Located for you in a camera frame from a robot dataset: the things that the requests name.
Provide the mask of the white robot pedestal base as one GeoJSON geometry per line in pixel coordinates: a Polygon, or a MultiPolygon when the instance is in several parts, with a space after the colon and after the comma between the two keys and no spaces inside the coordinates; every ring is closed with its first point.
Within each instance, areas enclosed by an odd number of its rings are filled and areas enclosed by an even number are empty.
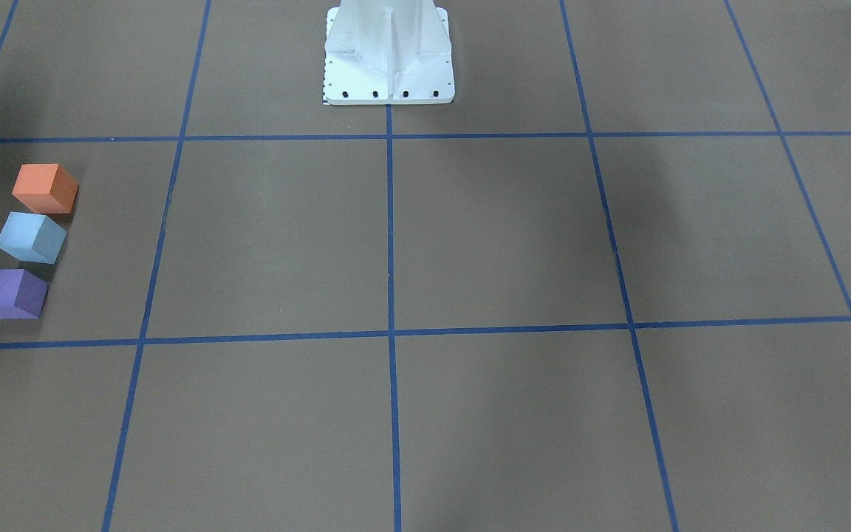
{"type": "Polygon", "coordinates": [[[449,17],[435,2],[341,1],[327,11],[325,23],[325,105],[455,100],[449,17]]]}

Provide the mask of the orange foam block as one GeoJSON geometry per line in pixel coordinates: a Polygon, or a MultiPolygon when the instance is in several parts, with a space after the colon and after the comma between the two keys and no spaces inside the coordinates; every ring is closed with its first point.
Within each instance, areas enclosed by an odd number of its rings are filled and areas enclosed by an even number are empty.
{"type": "Polygon", "coordinates": [[[11,194],[35,214],[71,214],[80,184],[58,164],[24,164],[11,194]]]}

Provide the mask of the light blue foam block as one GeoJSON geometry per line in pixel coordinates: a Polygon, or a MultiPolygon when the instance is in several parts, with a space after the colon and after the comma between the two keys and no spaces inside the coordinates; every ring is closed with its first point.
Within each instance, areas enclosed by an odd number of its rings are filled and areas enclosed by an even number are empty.
{"type": "Polygon", "coordinates": [[[13,211],[0,231],[0,250],[20,262],[55,264],[66,237],[50,216],[13,211]]]}

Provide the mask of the purple foam block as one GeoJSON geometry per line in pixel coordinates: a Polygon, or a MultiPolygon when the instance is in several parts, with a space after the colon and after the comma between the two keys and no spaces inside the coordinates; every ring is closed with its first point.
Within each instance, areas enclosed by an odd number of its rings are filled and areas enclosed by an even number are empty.
{"type": "Polygon", "coordinates": [[[25,269],[0,269],[0,319],[37,319],[49,283],[25,269]]]}

